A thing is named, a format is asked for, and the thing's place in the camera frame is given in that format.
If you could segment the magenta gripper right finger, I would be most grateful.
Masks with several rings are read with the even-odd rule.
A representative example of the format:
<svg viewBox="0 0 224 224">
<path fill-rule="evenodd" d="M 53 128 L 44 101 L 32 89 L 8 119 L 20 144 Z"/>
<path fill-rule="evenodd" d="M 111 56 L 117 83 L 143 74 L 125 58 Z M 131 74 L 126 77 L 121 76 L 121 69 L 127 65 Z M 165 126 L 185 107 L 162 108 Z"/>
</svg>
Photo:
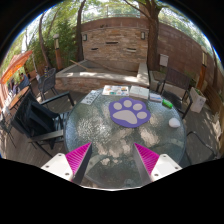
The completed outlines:
<svg viewBox="0 0 224 224">
<path fill-rule="evenodd" d="M 143 183 L 151 183 L 181 170 L 181 167 L 167 154 L 157 154 L 134 143 L 133 156 Z"/>
</svg>

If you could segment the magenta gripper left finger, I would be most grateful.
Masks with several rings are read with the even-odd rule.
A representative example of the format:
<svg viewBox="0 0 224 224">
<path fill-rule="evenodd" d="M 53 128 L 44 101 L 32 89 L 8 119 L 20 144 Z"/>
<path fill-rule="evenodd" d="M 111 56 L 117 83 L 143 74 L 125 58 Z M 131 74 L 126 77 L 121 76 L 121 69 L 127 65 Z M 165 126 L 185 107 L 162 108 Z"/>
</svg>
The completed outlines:
<svg viewBox="0 0 224 224">
<path fill-rule="evenodd" d="M 42 169 L 80 185 L 92 154 L 92 143 L 84 144 L 67 154 L 58 153 Z"/>
</svg>

